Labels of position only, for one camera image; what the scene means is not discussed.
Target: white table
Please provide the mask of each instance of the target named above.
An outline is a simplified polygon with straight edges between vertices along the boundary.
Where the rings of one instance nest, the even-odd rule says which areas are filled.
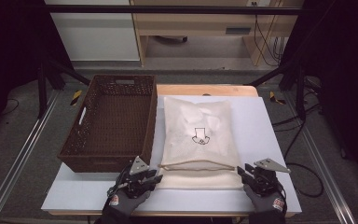
[[[165,139],[163,97],[158,97],[156,132],[151,168],[162,158]],[[229,100],[232,106],[233,134],[242,163],[252,164],[270,158],[284,165],[281,150],[273,132],[263,99],[248,96],[189,96],[179,99],[198,102]],[[106,191],[115,184],[118,174],[80,174],[62,164],[48,196],[42,205],[52,215],[99,215]],[[289,174],[277,173],[287,194],[287,216],[301,212]],[[134,216],[207,216],[240,217],[254,211],[242,190],[156,189],[133,213]]]

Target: printed logo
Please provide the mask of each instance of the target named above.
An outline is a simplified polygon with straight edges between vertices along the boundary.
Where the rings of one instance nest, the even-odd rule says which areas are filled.
[[[196,136],[193,137],[193,142],[206,145],[209,143],[210,137],[205,135],[205,128],[196,128]]]
[[[281,198],[277,198],[274,201],[274,204],[272,205],[274,208],[282,211],[284,207],[284,201]]]
[[[118,196],[116,194],[110,200],[109,205],[111,205],[111,206],[117,206],[118,205]]]

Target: wicker basket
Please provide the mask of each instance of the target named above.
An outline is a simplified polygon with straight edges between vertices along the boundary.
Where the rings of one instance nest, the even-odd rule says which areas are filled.
[[[58,158],[77,173],[150,163],[156,110],[154,76],[94,76]]]

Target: white cloth bag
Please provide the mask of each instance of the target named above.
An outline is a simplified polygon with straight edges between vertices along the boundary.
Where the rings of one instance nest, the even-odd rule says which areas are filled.
[[[239,189],[240,165],[229,101],[194,104],[164,98],[166,138],[161,189]]]

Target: white cabinet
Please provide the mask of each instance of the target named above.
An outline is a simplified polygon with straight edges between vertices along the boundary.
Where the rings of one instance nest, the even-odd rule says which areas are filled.
[[[48,5],[129,5],[128,0],[45,0]],[[131,14],[51,13],[71,61],[139,61]]]

